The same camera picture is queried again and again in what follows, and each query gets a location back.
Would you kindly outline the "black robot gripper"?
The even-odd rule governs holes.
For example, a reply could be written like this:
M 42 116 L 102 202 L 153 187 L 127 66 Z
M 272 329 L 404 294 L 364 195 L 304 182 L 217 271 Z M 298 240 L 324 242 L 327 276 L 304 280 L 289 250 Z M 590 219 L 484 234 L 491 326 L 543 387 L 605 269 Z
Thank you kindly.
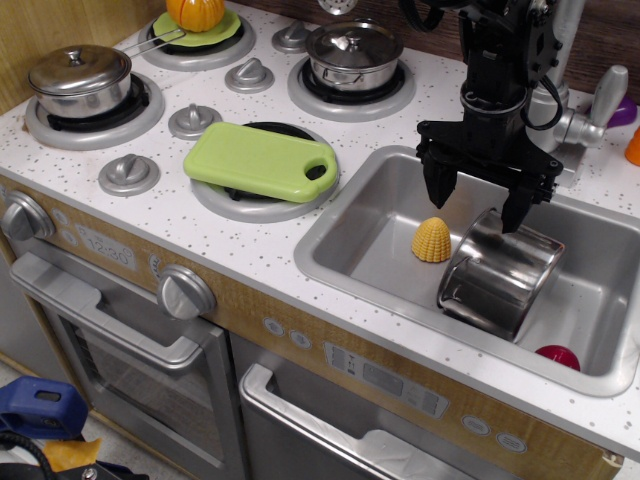
M 509 191 L 502 232 L 514 233 L 534 204 L 548 202 L 562 165 L 529 140 L 521 112 L 524 90 L 507 102 L 488 100 L 470 89 L 460 92 L 461 121 L 425 120 L 418 124 L 417 155 L 430 201 L 441 209 L 462 172 Z

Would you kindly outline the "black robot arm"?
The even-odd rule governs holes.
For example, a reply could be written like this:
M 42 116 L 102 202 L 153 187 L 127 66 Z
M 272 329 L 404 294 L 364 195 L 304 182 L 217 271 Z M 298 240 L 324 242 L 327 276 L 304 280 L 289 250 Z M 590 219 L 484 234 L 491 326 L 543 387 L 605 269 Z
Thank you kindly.
M 445 12 L 459 19 L 466 79 L 460 87 L 459 122 L 422 121 L 417 156 L 430 201 L 438 208 L 454 191 L 459 173 L 507 189 L 502 230 L 515 232 L 534 204 L 551 200 L 562 164 L 536 146 L 528 130 L 549 130 L 563 115 L 548 77 L 562 43 L 552 1 L 430 1 L 421 16 L 413 1 L 399 7 L 409 25 L 431 32 Z

